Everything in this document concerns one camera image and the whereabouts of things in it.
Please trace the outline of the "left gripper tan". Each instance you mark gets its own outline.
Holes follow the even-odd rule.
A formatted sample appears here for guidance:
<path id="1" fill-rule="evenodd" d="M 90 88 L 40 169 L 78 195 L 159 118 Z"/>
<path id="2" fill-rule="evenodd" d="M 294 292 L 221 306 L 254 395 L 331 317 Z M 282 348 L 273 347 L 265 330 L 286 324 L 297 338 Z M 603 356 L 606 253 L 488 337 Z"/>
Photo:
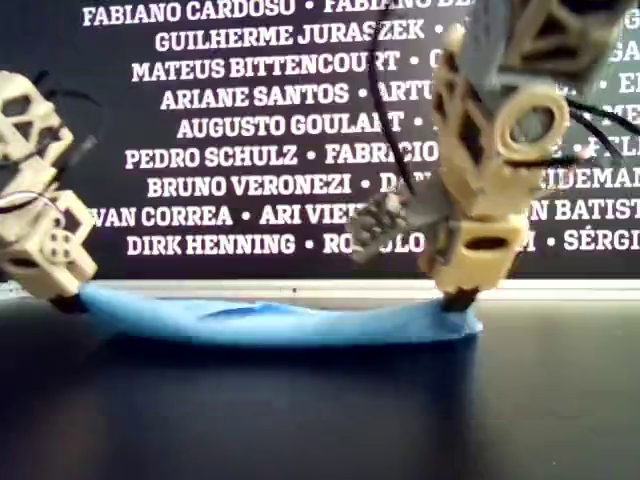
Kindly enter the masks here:
<path id="1" fill-rule="evenodd" d="M 87 313 L 77 294 L 97 265 L 83 243 L 94 226 L 71 190 L 52 192 L 1 216 L 1 269 L 62 313 Z"/>

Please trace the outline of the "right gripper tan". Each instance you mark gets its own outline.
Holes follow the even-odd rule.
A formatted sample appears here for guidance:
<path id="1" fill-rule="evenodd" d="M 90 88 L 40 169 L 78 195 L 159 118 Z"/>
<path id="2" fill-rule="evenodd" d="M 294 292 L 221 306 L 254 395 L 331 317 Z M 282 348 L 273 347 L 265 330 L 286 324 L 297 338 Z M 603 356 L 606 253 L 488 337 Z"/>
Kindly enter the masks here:
<path id="1" fill-rule="evenodd" d="M 453 210 L 426 233 L 424 271 L 442 293 L 440 310 L 469 310 L 503 280 L 528 237 L 530 175 L 500 167 L 473 186 L 469 170 L 437 170 Z"/>

